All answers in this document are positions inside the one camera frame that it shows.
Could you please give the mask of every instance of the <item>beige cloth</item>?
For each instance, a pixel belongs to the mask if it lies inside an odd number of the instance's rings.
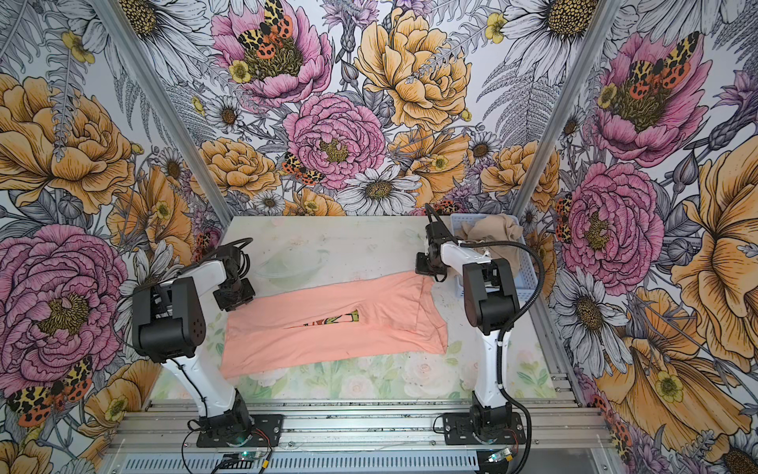
[[[506,214],[488,215],[487,217],[476,221],[474,225],[468,222],[463,222],[461,225],[461,231],[459,232],[459,239],[466,240],[467,242],[486,242],[492,240],[510,240],[518,241],[524,234],[524,228],[516,223],[516,220]],[[513,278],[518,275],[518,270],[521,269],[521,263],[518,259],[518,253],[522,250],[511,246],[494,246],[494,247],[480,247],[474,249],[479,253],[484,253],[485,250],[490,251],[490,255],[493,259],[506,259],[511,265],[511,272]]]

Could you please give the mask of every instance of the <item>metal post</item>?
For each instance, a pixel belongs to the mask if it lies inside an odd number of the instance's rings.
[[[585,85],[587,73],[603,48],[603,43],[608,36],[621,4],[622,0],[600,0],[600,3],[597,5],[594,18],[587,28],[587,36],[581,45],[579,56],[563,83],[558,102],[553,108],[553,114],[550,116],[545,131],[538,142],[537,153],[526,176],[524,176],[524,183],[518,191],[518,195],[516,195],[509,214],[520,218],[524,213],[526,205],[540,180],[540,175],[550,160],[553,144],[558,139],[558,134],[563,128],[569,114],[571,114],[576,96],[579,94],[580,88]]]
[[[221,195],[221,191],[218,190],[208,167],[200,157],[190,132],[181,121],[174,104],[171,103],[158,73],[155,72],[145,57],[144,51],[139,47],[141,42],[121,10],[118,0],[97,0],[90,2],[90,4],[105,25],[111,39],[113,39],[118,48],[119,56],[126,61],[126,64],[134,72],[137,82],[145,91],[145,95],[155,111],[158,112],[163,125],[166,126],[168,133],[176,141],[179,152],[205,191],[205,195],[208,197],[208,201],[216,212],[221,225],[224,228],[228,227],[232,221],[233,213],[224,200],[224,196]]]

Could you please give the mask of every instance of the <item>plastic basket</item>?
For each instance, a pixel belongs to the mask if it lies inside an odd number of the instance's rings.
[[[458,236],[462,224],[468,222],[473,225],[476,221],[479,221],[490,214],[451,214],[450,215],[450,227],[453,235]],[[526,245],[524,238],[518,239],[519,242]],[[514,278],[516,293],[518,294],[518,300],[523,303],[531,297],[534,289],[537,287],[537,274],[534,273],[534,266],[531,263],[531,257],[524,250],[518,252],[519,262],[521,263],[521,269],[518,271],[518,275]],[[456,286],[458,287],[458,297],[463,298],[463,284],[461,282],[461,275],[456,275]]]

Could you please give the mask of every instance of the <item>floral tabletop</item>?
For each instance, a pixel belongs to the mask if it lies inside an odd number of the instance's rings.
[[[252,261],[248,277],[263,297],[411,270],[415,254],[424,250],[427,222],[425,217],[237,217],[224,242],[254,238],[246,248]],[[445,355],[359,357],[251,374],[233,382],[246,400],[469,398],[477,377],[478,336],[456,294],[452,278],[432,290],[448,324]],[[208,323],[203,344],[221,364],[227,313],[214,309],[209,295],[202,301]],[[556,396],[528,314],[516,322],[507,357],[507,383],[516,397]],[[152,397],[189,394],[164,370]]]

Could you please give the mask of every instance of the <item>tabletop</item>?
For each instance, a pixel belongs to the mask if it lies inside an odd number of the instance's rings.
[[[303,288],[377,278],[412,270],[426,250],[423,216],[235,217],[224,243],[252,237],[246,248],[248,278],[256,297]],[[254,399],[466,399],[476,382],[478,335],[466,320],[453,278],[435,284],[432,297],[448,324],[445,355],[400,353],[358,357],[251,374],[231,380],[247,401]],[[210,293],[202,298],[208,324],[204,346],[221,364],[227,313]],[[556,392],[527,313],[515,324],[507,352],[506,383],[520,398],[553,398]],[[155,399],[189,398],[165,371]]]

